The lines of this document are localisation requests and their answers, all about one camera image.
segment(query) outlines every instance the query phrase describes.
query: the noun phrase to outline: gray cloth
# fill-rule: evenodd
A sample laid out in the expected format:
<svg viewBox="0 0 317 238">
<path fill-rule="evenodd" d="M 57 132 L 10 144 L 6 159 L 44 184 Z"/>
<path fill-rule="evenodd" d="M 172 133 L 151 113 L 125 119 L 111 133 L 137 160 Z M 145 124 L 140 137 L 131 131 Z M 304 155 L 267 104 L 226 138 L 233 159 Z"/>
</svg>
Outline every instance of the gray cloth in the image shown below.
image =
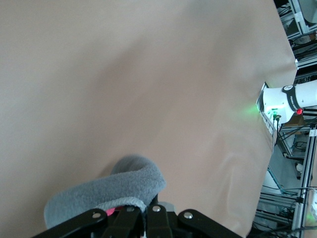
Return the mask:
<svg viewBox="0 0 317 238">
<path fill-rule="evenodd" d="M 44 209 L 46 226 L 49 229 L 96 207 L 107 210 L 132 205 L 144 212 L 165 186 L 152 161 L 139 155 L 124 157 L 110 176 L 72 187 L 48 201 Z"/>
</svg>

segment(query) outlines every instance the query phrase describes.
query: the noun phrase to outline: red button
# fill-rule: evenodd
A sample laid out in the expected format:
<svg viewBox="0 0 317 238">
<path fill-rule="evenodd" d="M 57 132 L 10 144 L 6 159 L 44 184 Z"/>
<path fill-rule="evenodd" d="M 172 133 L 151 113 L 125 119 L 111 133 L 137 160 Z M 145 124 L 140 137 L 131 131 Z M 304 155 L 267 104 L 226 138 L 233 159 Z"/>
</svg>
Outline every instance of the red button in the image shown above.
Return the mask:
<svg viewBox="0 0 317 238">
<path fill-rule="evenodd" d="M 296 113 L 297 113 L 297 115 L 301 115 L 303 113 L 303 109 L 301 109 L 301 108 L 297 109 Z"/>
</svg>

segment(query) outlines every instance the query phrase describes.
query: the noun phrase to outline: table surface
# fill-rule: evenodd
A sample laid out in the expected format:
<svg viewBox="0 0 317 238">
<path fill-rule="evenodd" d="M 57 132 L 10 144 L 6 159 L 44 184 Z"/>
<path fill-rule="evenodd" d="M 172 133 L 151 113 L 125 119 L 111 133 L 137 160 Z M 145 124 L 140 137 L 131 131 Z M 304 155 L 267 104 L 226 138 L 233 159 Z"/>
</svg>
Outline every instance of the table surface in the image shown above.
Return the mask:
<svg viewBox="0 0 317 238">
<path fill-rule="evenodd" d="M 0 22 L 0 237 L 130 153 L 160 201 L 249 232 L 271 155 L 255 102 L 296 74 L 273 1 L 3 1 Z"/>
</svg>

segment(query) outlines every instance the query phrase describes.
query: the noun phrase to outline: screw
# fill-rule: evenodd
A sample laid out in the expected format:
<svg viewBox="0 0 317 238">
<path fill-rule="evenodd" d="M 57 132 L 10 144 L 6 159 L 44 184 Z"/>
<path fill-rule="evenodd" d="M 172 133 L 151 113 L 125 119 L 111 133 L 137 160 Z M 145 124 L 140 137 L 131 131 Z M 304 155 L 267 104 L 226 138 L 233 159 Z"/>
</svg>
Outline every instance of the screw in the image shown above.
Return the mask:
<svg viewBox="0 0 317 238">
<path fill-rule="evenodd" d="M 160 207 L 159 207 L 159 206 L 154 206 L 154 207 L 152 208 L 152 210 L 153 210 L 154 212 L 159 212 L 159 211 L 160 211 Z"/>
<path fill-rule="evenodd" d="M 99 218 L 99 217 L 101 217 L 101 214 L 99 212 L 93 214 L 93 218 Z"/>
<path fill-rule="evenodd" d="M 134 211 L 134 207 L 128 207 L 127 208 L 127 212 L 133 212 Z"/>
<path fill-rule="evenodd" d="M 185 213 L 184 213 L 184 217 L 185 217 L 186 219 L 192 219 L 194 216 L 193 216 L 193 214 L 191 214 L 190 212 L 185 212 Z"/>
</svg>

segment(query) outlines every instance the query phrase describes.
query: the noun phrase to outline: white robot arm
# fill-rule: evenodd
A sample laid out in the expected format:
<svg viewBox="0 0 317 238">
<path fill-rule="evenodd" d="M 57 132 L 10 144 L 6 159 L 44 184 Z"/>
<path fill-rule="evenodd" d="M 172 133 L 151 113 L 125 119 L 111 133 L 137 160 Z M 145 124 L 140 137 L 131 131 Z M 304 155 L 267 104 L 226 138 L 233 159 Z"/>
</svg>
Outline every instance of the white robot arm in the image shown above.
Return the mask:
<svg viewBox="0 0 317 238">
<path fill-rule="evenodd" d="M 317 80 L 282 88 L 265 88 L 263 104 L 264 113 L 271 121 L 274 115 L 280 115 L 279 123 L 286 123 L 294 113 L 301 114 L 302 108 L 317 105 Z"/>
</svg>

